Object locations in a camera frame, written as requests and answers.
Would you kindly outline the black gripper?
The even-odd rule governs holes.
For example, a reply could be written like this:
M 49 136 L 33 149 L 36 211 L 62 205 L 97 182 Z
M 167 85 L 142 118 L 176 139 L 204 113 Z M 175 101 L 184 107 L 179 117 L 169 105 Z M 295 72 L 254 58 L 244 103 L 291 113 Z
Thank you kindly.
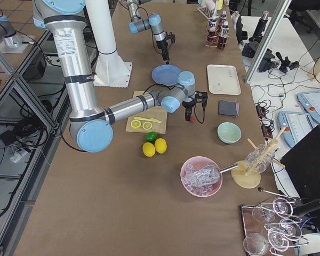
M 182 105 L 185 108 L 185 120 L 190 122 L 190 118 L 194 117 L 195 120 L 200 122 L 196 114 L 196 106 L 198 103 L 202 105 L 203 108 L 203 119 L 202 122 L 205 121 L 205 109 L 207 106 L 208 93 L 195 91 L 195 93 L 189 97 L 190 101 L 183 102 Z
M 175 43 L 175 34 L 171 32 L 168 34 L 167 32 L 163 31 L 160 34 L 155 35 L 157 47 L 161 50 L 161 55 L 166 65 L 169 65 L 170 59 L 168 40 L 170 40 L 172 44 Z

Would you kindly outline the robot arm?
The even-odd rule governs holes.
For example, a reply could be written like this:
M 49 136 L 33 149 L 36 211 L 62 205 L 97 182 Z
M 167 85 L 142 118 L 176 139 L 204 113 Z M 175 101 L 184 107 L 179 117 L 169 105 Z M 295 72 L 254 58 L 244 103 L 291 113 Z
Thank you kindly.
M 152 107 L 173 113 L 181 106 L 206 106 L 207 93 L 196 91 L 193 73 L 183 71 L 170 89 L 100 107 L 95 86 L 127 87 L 132 68 L 118 55 L 108 2 L 33 1 L 33 12 L 35 25 L 53 34 L 72 107 L 70 134 L 81 151 L 104 150 L 116 121 Z
M 156 42 L 157 48 L 160 50 L 164 62 L 168 65 L 169 57 L 169 42 L 175 43 L 175 34 L 166 32 L 163 28 L 161 16 L 158 13 L 148 15 L 147 18 L 142 18 L 139 10 L 146 10 L 140 5 L 149 1 L 126 1 L 126 8 L 130 14 L 129 30 L 131 34 L 137 34 L 148 29 L 151 30 L 153 39 Z

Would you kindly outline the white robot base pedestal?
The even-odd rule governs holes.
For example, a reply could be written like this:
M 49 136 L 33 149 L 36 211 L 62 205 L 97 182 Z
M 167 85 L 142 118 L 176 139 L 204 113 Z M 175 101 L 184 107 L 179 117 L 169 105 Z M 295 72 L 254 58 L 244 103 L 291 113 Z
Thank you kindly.
M 85 2 L 99 57 L 95 66 L 94 85 L 126 88 L 132 63 L 119 56 L 107 1 Z

